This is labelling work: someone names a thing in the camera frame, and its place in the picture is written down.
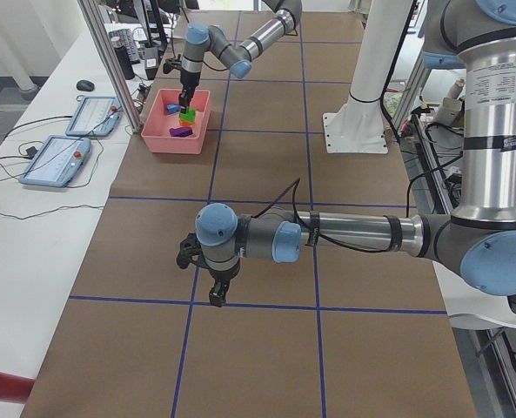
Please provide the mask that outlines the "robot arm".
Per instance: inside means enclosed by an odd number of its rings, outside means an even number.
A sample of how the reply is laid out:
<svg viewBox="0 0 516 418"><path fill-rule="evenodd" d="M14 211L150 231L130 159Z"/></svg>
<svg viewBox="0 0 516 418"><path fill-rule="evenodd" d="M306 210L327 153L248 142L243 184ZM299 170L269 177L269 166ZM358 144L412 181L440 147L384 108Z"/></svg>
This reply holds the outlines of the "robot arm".
<svg viewBox="0 0 516 418"><path fill-rule="evenodd" d="M236 78L301 23L301 1L264 1L274 17L234 46L217 25L188 23L180 66L181 115L187 114L212 53ZM385 146L381 117L385 88L408 28L414 1L372 1L347 103L326 113L327 134L342 152L374 153ZM429 1L423 58L427 68L466 68L461 199L451 215L414 215L407 189L406 218L298 212L299 179L256 215L237 215L210 204L195 219L195 233L179 245L177 265L193 264L215 280L209 298L221 307L240 259L296 262L301 246L330 243L360 253L406 252L428 258L483 293L516 294L516 1ZM390 35L374 54L377 35Z"/></svg>
<svg viewBox="0 0 516 418"><path fill-rule="evenodd" d="M204 56L211 53L236 78L244 78L253 62L280 38L292 33L301 21L302 3L298 0L267 1L274 16L239 44L232 44L217 25L187 24L184 49L180 58L178 95L180 112L188 112L199 86Z"/></svg>

